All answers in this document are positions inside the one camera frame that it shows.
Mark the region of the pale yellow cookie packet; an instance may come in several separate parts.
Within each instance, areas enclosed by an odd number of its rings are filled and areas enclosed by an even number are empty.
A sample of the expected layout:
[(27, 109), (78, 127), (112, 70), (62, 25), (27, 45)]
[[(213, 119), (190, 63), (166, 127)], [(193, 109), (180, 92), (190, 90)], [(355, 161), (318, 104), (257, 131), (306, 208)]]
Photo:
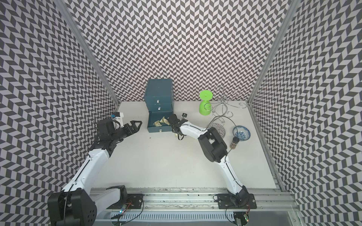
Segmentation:
[(156, 127), (161, 127), (162, 126), (160, 121), (154, 122), (153, 125), (156, 126)]

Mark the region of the dark teal drawer box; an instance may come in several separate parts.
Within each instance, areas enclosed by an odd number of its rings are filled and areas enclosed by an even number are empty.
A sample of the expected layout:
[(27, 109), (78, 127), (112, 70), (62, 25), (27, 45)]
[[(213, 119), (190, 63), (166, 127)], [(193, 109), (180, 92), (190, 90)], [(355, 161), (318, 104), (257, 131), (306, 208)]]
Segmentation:
[(147, 82), (144, 100), (149, 111), (148, 132), (171, 132), (170, 125), (161, 123), (161, 127), (153, 125), (163, 117), (166, 119), (173, 114), (174, 94), (172, 79), (150, 79)]

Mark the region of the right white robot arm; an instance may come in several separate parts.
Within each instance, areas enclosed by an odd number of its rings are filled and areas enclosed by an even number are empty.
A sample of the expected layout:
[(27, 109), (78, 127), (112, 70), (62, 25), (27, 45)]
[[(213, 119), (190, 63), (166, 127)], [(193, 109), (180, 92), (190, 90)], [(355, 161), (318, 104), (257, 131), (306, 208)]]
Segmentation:
[(232, 205), (238, 208), (246, 206), (250, 201), (250, 194), (235, 174), (229, 160), (227, 145), (216, 128), (198, 127), (187, 119), (178, 119), (175, 114), (170, 115), (167, 120), (173, 133), (199, 141), (205, 157), (218, 166)]

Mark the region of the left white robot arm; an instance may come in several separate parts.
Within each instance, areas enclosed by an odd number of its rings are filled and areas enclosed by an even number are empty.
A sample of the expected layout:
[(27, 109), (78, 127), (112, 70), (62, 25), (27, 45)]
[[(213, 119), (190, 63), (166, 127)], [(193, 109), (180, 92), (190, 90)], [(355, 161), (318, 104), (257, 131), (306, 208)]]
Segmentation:
[(48, 198), (51, 225), (91, 226), (99, 213), (114, 204), (124, 206), (127, 203), (124, 185), (111, 186), (95, 199), (90, 197), (90, 191), (116, 146), (136, 134), (141, 125), (141, 121), (123, 123), (121, 115), (112, 115), (97, 123), (98, 133), (82, 166), (60, 192)]

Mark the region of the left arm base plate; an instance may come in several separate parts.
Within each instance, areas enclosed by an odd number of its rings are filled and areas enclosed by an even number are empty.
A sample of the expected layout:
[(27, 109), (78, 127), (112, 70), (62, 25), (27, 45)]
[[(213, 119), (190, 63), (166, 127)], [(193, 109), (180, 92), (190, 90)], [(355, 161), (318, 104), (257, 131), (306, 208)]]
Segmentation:
[(143, 197), (143, 194), (129, 194), (127, 198), (112, 204), (107, 209), (140, 210), (142, 208)]

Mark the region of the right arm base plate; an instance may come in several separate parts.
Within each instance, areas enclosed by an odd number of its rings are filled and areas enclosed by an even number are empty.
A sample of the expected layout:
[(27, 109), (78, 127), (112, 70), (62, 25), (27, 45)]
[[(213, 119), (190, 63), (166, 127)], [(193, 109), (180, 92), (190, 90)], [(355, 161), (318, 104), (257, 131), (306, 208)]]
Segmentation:
[(257, 209), (255, 196), (253, 194), (246, 195), (245, 199), (241, 199), (233, 194), (216, 194), (215, 201), (218, 208), (226, 209)]

